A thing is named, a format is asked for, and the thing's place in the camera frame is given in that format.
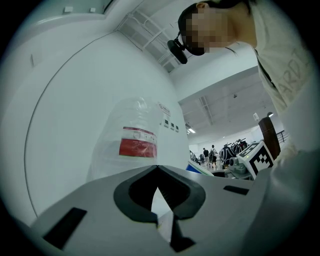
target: red label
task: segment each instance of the red label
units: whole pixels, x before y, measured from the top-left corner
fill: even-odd
[[[119,155],[155,158],[157,157],[157,138],[147,130],[123,127]]]

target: plastic bag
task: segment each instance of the plastic bag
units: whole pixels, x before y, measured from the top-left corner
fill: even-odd
[[[157,135],[163,113],[150,98],[118,102],[94,147],[87,181],[157,164]]]

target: wooden post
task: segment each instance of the wooden post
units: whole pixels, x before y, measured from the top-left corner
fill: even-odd
[[[264,143],[275,160],[279,156],[281,150],[278,137],[270,117],[261,119],[259,126],[263,134]]]

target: ceiling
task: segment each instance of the ceiling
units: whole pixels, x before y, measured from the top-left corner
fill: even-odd
[[[199,138],[199,143],[205,135],[215,140],[256,126],[254,113],[260,118],[275,113],[258,73],[228,85],[212,85],[206,95],[182,103],[181,108],[185,123],[196,131],[188,135],[189,140]]]
[[[177,37],[181,12],[197,0],[144,0],[126,15],[117,30],[144,53],[151,55],[168,72],[181,63],[169,51],[167,42]],[[184,51],[186,57],[193,55]]]

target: white panel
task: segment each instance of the white panel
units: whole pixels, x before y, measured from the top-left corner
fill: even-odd
[[[93,148],[114,104],[138,96],[163,103],[174,124],[184,127],[167,73],[119,33],[92,43],[59,71],[38,105],[26,148],[39,213],[86,181]],[[184,169],[188,159],[187,134],[160,126],[158,163]]]

